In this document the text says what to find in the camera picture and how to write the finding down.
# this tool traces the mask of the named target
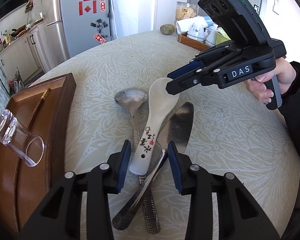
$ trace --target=table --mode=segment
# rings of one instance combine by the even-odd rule
[[[49,71],[35,83],[72,72],[77,83],[66,135],[66,171],[88,172],[133,141],[130,114],[114,95],[128,87],[149,90],[158,78],[189,62],[198,51],[177,42],[175,34],[159,31],[135,34],[83,52]],[[194,104],[194,123],[185,154],[210,173],[233,172],[247,187],[282,235],[298,192],[300,161],[285,124],[238,84],[220,90],[195,86],[182,92],[175,110]],[[141,133],[147,119],[144,104],[138,118]],[[119,195],[109,195],[111,218],[133,195],[138,178],[128,171]],[[152,187],[161,232],[146,232],[141,209],[125,231],[114,229],[117,240],[184,239],[189,196],[178,195],[169,162]],[[217,202],[214,196],[214,239]],[[85,239],[85,217],[82,221]]]

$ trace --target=human hand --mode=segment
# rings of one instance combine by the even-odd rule
[[[276,60],[276,67],[274,70],[257,76],[256,80],[248,79],[244,83],[246,84],[247,90],[251,92],[258,101],[270,103],[274,94],[270,89],[266,88],[264,82],[272,79],[274,75],[277,75],[280,92],[281,94],[284,94],[295,80],[297,73],[288,61],[279,58]]]

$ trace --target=camera lens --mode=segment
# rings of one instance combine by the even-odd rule
[[[213,3],[210,4],[211,9],[218,15],[221,15],[221,11],[217,6],[215,6]]]
[[[212,11],[210,11],[210,9],[206,8],[206,13],[209,14],[210,17],[213,17],[213,13]]]
[[[221,8],[225,11],[229,10],[229,7],[226,5],[226,3],[223,0],[217,0],[217,3],[221,6]]]

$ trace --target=door handle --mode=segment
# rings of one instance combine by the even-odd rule
[[[32,40],[31,40],[31,35],[30,35],[30,41],[31,41],[31,44],[34,45],[33,42],[32,42]]]
[[[33,41],[33,43],[34,43],[34,45],[35,45],[34,38],[33,38],[33,34],[32,34],[32,41]]]

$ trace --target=gray refrigerator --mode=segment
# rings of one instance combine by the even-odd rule
[[[109,0],[41,0],[41,4],[47,43],[58,64],[110,41]]]

